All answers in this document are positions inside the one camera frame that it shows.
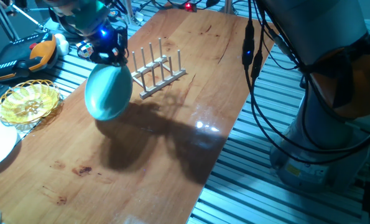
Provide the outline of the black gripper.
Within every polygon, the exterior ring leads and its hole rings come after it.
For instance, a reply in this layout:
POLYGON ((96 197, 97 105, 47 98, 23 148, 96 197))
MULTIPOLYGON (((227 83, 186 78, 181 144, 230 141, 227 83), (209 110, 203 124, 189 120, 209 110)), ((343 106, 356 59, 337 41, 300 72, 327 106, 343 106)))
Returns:
POLYGON ((101 26, 89 36, 93 47, 90 56, 94 63, 123 67, 127 64, 127 26, 114 28, 111 24, 101 26))

